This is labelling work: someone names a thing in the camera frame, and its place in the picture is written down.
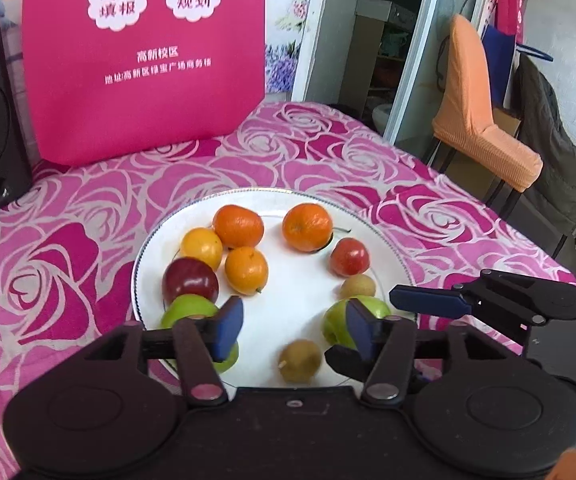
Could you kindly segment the person's right hand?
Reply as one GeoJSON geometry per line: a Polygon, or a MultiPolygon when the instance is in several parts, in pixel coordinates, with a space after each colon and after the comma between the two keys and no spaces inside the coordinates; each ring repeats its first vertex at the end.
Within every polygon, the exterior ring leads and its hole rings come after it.
{"type": "Polygon", "coordinates": [[[576,480],[576,448],[563,452],[545,479],[576,480]]]}

